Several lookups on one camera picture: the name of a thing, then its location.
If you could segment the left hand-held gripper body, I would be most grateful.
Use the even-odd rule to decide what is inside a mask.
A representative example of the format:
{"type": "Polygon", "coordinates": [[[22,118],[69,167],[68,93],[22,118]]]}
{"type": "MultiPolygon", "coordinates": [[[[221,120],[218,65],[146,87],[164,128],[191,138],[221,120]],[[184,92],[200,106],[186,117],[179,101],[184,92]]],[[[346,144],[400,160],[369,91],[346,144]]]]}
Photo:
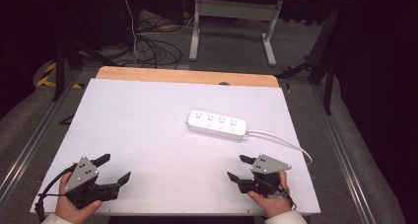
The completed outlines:
{"type": "Polygon", "coordinates": [[[98,168],[91,163],[90,159],[83,156],[75,165],[65,188],[65,195],[73,205],[81,209],[96,200],[117,199],[120,185],[97,185],[98,176],[98,168]]]}

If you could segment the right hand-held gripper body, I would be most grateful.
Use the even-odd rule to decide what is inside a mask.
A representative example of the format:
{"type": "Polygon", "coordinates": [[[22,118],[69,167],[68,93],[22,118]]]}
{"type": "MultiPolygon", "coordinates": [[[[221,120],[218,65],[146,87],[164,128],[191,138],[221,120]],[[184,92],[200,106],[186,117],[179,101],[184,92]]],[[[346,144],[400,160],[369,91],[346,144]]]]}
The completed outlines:
{"type": "Polygon", "coordinates": [[[292,168],[291,165],[276,160],[264,154],[256,157],[256,161],[250,165],[253,178],[241,180],[238,188],[241,193],[254,191],[263,197],[287,196],[289,192],[281,185],[279,173],[292,168]]]}

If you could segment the person's left hand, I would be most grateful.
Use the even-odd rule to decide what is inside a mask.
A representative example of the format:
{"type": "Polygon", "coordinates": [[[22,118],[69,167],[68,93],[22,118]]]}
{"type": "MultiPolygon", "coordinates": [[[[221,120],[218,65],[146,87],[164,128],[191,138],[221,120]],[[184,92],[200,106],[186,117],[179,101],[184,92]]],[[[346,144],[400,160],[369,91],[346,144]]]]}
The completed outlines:
{"type": "Polygon", "coordinates": [[[60,180],[59,196],[57,198],[55,214],[71,224],[83,224],[90,216],[96,213],[103,202],[101,200],[96,200],[82,209],[78,209],[74,206],[65,195],[65,188],[71,175],[72,173],[68,172],[64,174],[60,180]]]}

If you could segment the person's right hand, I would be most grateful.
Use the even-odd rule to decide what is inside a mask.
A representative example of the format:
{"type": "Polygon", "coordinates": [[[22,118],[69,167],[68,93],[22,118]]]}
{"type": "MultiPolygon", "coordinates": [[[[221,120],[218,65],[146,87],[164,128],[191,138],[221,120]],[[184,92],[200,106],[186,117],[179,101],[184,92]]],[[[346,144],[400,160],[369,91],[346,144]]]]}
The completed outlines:
{"type": "Polygon", "coordinates": [[[267,218],[275,217],[292,209],[291,203],[286,197],[266,198],[254,191],[249,191],[247,195],[264,210],[265,216],[267,218]]]}

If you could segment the white board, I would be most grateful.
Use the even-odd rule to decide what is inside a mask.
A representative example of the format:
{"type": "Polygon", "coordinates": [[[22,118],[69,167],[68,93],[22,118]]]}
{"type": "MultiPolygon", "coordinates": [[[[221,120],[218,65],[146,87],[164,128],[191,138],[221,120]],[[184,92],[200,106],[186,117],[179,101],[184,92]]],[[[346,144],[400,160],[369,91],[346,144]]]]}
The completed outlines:
{"type": "Polygon", "coordinates": [[[240,155],[265,154],[292,166],[288,184],[299,212],[320,211],[313,182],[279,88],[93,79],[44,178],[50,186],[81,157],[110,155],[98,182],[131,173],[103,215],[259,215],[228,172],[252,176],[240,155]],[[193,110],[241,118],[250,136],[233,140],[191,131],[193,110]]]}

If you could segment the white power strip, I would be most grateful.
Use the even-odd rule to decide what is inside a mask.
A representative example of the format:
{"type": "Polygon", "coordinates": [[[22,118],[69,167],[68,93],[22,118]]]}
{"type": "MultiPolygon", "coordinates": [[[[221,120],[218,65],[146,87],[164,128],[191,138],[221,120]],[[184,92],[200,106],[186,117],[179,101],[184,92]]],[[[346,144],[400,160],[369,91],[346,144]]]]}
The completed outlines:
{"type": "Polygon", "coordinates": [[[246,121],[240,118],[194,110],[189,113],[186,124],[189,130],[195,132],[236,140],[247,138],[246,121]]]}

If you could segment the yellow black floor tape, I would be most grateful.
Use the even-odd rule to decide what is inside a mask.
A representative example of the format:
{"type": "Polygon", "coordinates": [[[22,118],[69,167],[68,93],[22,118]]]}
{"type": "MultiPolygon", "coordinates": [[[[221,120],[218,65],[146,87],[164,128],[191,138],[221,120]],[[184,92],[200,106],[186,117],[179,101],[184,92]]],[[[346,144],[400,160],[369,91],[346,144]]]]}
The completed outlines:
{"type": "Polygon", "coordinates": [[[51,88],[56,87],[56,83],[54,81],[49,80],[49,77],[52,75],[52,72],[55,69],[55,67],[56,67],[56,63],[52,62],[45,68],[40,79],[36,83],[38,87],[40,86],[51,87],[51,88]]]}

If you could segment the wooden table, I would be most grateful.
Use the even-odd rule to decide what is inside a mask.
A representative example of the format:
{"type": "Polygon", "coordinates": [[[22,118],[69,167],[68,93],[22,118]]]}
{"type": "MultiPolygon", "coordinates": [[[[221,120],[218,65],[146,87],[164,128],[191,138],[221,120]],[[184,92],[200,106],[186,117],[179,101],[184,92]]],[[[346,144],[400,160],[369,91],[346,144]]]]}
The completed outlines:
{"type": "Polygon", "coordinates": [[[104,66],[97,79],[278,88],[271,75],[104,66]]]}

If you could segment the black tripod stand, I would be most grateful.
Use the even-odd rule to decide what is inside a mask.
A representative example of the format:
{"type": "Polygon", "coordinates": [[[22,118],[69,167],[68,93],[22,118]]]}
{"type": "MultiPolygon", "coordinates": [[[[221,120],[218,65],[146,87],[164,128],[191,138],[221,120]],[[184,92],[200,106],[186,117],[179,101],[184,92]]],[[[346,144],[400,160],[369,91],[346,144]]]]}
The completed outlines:
{"type": "Polygon", "coordinates": [[[81,70],[84,67],[81,52],[104,65],[116,63],[109,56],[98,53],[100,45],[84,0],[51,0],[48,10],[56,43],[56,88],[52,99],[56,102],[65,91],[65,63],[72,70],[81,70]]]}

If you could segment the black metal stand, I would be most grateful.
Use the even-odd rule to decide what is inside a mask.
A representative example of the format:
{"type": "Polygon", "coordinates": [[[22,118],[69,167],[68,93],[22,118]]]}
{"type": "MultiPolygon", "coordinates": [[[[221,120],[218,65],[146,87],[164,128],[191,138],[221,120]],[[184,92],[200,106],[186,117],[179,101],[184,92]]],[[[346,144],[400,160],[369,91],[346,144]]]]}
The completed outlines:
{"type": "Polygon", "coordinates": [[[311,53],[307,56],[306,61],[295,68],[285,70],[283,73],[276,75],[278,79],[286,79],[306,69],[311,69],[308,82],[312,85],[318,85],[322,78],[325,78],[325,89],[322,104],[325,111],[331,114],[330,102],[333,87],[334,66],[332,63],[331,36],[338,18],[340,8],[333,6],[327,16],[321,31],[313,45],[311,53]]]}

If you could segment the aluminium rail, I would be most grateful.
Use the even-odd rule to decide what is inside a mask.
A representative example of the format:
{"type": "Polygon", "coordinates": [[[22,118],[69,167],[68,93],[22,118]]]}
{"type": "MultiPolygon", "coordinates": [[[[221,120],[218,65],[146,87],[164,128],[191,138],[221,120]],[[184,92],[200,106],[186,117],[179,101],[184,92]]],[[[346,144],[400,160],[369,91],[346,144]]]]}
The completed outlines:
{"type": "Polygon", "coordinates": [[[36,88],[0,120],[0,206],[10,199],[81,74],[80,70],[66,74],[57,100],[55,88],[36,88]]]}
{"type": "Polygon", "coordinates": [[[311,86],[311,91],[313,92],[313,97],[319,106],[321,116],[325,120],[327,130],[330,133],[331,147],[336,156],[338,165],[343,174],[343,177],[349,189],[350,195],[356,206],[356,210],[361,219],[361,224],[369,224],[368,216],[364,213],[362,192],[361,192],[361,189],[359,188],[357,177],[354,173],[351,162],[349,161],[345,148],[342,144],[341,138],[336,130],[334,121],[332,117],[326,112],[325,108],[323,107],[320,89],[317,86],[311,86]]]}

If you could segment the white metal desk frame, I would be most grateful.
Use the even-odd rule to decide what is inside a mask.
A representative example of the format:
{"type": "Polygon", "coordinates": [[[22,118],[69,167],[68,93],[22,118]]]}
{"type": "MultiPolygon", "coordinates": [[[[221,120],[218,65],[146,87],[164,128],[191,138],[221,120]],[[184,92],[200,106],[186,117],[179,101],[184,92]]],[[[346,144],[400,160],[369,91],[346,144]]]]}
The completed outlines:
{"type": "Polygon", "coordinates": [[[194,26],[188,58],[191,61],[197,59],[200,34],[199,18],[201,16],[268,21],[269,28],[260,37],[268,65],[274,67],[277,62],[270,41],[278,21],[279,13],[281,12],[282,4],[282,1],[277,1],[274,5],[264,5],[221,0],[194,0],[194,26]]]}

